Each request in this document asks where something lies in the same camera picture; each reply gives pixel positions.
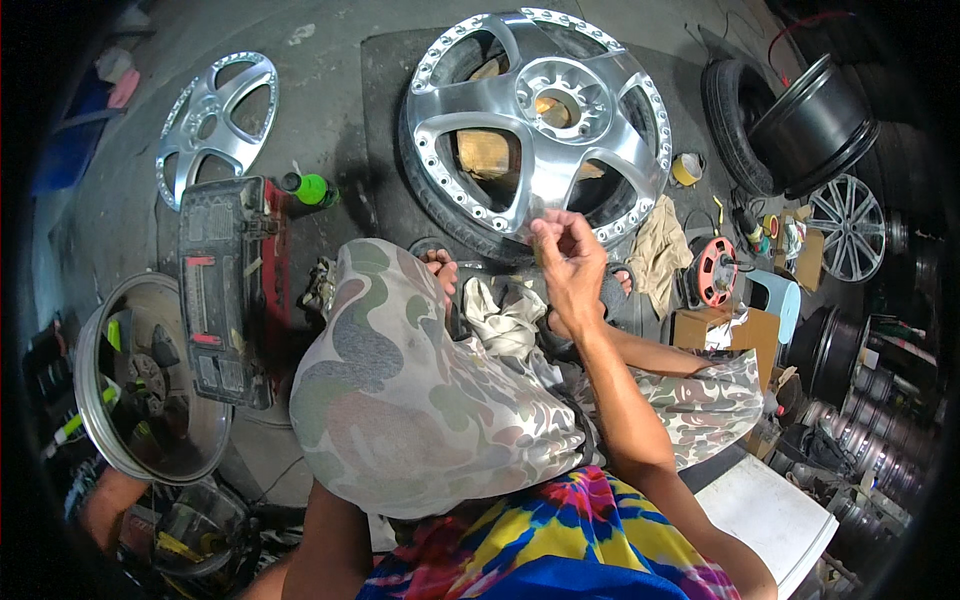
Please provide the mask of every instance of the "wheel center hub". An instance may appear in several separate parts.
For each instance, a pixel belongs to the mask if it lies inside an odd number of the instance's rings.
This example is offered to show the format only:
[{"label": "wheel center hub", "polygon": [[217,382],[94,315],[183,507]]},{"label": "wheel center hub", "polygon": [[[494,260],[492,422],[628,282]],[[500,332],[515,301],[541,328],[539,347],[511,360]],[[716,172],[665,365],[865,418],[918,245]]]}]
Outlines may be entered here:
[{"label": "wheel center hub", "polygon": [[612,95],[582,65],[558,58],[534,61],[516,78],[516,102],[527,123],[569,144],[588,144],[610,126]]}]

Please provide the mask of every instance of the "light blue stool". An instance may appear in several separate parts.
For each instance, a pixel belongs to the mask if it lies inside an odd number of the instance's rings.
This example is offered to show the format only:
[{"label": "light blue stool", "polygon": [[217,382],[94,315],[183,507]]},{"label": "light blue stool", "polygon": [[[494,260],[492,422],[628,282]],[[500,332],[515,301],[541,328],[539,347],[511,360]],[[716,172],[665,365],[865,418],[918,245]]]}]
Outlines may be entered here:
[{"label": "light blue stool", "polygon": [[750,281],[766,289],[767,305],[758,308],[780,317],[777,339],[786,344],[793,337],[800,315],[800,286],[796,281],[766,271],[750,271],[746,275]]}]

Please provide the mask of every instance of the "red wire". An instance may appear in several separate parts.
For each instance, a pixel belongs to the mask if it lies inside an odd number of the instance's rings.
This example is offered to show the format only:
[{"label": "red wire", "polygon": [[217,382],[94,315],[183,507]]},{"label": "red wire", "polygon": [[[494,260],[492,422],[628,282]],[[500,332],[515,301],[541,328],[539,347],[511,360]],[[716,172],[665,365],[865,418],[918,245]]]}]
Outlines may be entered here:
[{"label": "red wire", "polygon": [[[777,36],[774,37],[774,40],[770,42],[770,45],[767,46],[767,64],[770,65],[770,68],[771,68],[771,69],[774,69],[774,72],[775,72],[775,73],[777,72],[777,69],[774,68],[773,63],[770,62],[770,53],[773,52],[774,44],[776,44],[777,41],[778,41],[781,37],[789,34],[790,32],[792,32],[793,30],[797,29],[798,27],[802,27],[803,25],[806,25],[807,23],[815,23],[816,21],[820,21],[820,20],[823,20],[823,19],[834,18],[834,17],[838,17],[838,16],[855,16],[855,15],[854,15],[852,12],[848,12],[848,11],[825,11],[825,12],[818,12],[817,14],[814,14],[813,16],[808,16],[808,17],[806,17],[806,18],[802,18],[802,19],[800,19],[799,21],[796,21],[795,23],[791,23],[791,24],[787,25],[786,27],[784,27],[783,29],[781,29],[781,30],[777,33]],[[790,81],[787,80],[786,75],[783,74],[783,70],[780,71],[780,80],[783,82],[783,86],[784,86],[784,87],[789,87],[789,86],[790,86]]]}]

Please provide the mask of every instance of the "white rag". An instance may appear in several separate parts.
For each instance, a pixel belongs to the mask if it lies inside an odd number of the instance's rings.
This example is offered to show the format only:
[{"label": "white rag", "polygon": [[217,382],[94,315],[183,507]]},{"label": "white rag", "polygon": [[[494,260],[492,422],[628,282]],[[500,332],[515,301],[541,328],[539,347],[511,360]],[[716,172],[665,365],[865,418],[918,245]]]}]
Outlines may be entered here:
[{"label": "white rag", "polygon": [[545,314],[546,304],[540,296],[523,285],[510,287],[502,308],[493,301],[487,284],[477,277],[464,286],[464,315],[487,354],[501,360],[504,356],[514,357],[531,383],[550,389],[562,383],[564,377],[537,348],[536,322]]},{"label": "white rag", "polygon": [[471,278],[464,287],[464,314],[488,354],[522,361],[537,346],[535,323],[546,314],[546,304],[531,289],[521,285],[512,289],[519,291],[519,298],[505,301],[500,308],[490,288],[477,277]]}]

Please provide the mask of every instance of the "hand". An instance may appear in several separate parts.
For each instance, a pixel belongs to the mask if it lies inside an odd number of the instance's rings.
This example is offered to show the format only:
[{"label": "hand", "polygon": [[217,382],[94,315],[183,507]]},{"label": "hand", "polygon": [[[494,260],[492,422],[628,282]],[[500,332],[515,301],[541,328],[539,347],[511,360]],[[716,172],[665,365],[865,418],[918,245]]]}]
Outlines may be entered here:
[{"label": "hand", "polygon": [[453,307],[450,297],[457,291],[457,288],[453,285],[457,282],[457,263],[450,257],[450,252],[446,250],[427,251],[426,254],[420,256],[420,261],[426,264],[426,268],[440,281],[441,287],[444,288],[446,294],[444,306],[446,307],[446,314],[449,316]]},{"label": "hand", "polygon": [[601,324],[602,313],[598,315],[596,305],[607,252],[593,237],[584,215],[547,208],[530,230],[547,296],[566,328],[576,336],[587,326]]}]

